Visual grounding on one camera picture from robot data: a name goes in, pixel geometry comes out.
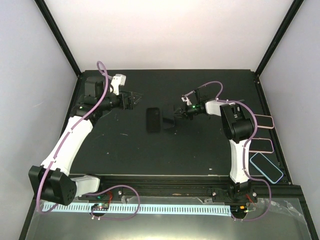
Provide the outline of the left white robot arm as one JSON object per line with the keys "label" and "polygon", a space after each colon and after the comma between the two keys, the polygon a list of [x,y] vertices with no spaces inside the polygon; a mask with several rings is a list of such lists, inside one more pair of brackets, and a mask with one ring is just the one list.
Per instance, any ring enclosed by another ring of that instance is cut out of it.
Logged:
{"label": "left white robot arm", "polygon": [[121,90],[125,82],[123,74],[108,79],[92,76],[85,80],[84,94],[78,97],[72,108],[57,144],[40,166],[33,165],[28,172],[37,202],[67,206],[82,195],[89,194],[97,200],[107,195],[108,188],[99,177],[89,174],[70,178],[69,174],[82,143],[103,113],[112,109],[132,110],[137,105],[141,95]]}

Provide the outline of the black phone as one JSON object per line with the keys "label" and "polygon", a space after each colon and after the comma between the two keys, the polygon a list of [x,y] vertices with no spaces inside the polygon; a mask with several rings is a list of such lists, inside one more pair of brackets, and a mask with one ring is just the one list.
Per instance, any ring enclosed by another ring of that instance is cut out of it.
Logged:
{"label": "black phone", "polygon": [[146,109],[146,130],[148,133],[159,133],[161,131],[161,114],[158,107]]}

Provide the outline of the black phone case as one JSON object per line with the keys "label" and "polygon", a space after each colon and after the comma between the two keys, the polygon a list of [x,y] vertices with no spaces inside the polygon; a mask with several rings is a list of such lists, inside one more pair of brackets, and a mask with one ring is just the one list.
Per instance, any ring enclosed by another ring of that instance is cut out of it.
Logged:
{"label": "black phone case", "polygon": [[175,126],[175,107],[173,104],[166,104],[162,108],[162,128],[164,130]]}

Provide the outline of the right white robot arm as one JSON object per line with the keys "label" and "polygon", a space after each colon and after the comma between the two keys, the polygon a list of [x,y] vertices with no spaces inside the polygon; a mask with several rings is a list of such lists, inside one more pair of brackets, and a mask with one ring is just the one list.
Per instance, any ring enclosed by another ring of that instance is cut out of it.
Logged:
{"label": "right white robot arm", "polygon": [[221,117],[224,135],[231,149],[231,169],[227,195],[232,202],[241,201],[251,189],[249,173],[249,148],[257,132],[253,113],[242,100],[204,99],[197,88],[181,97],[184,106],[174,112],[174,116],[192,120],[194,116],[205,114]]}

